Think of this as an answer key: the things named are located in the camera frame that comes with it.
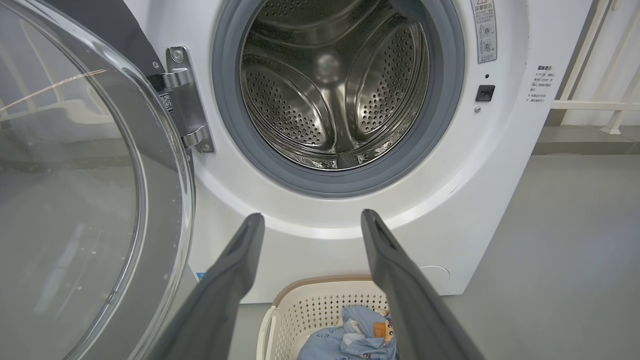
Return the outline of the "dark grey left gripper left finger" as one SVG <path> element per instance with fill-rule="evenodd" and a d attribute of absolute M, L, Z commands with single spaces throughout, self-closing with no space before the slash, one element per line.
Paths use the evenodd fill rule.
<path fill-rule="evenodd" d="M 240 224 L 150 351 L 151 360 L 226 360 L 240 301 L 253 287 L 265 237 L 265 218 Z"/>

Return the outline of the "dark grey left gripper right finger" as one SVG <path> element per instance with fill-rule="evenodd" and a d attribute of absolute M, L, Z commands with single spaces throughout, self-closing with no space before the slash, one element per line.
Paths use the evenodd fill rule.
<path fill-rule="evenodd" d="M 482 360 L 483 354 L 382 217 L 361 212 L 370 273 L 384 291 L 402 360 Z"/>

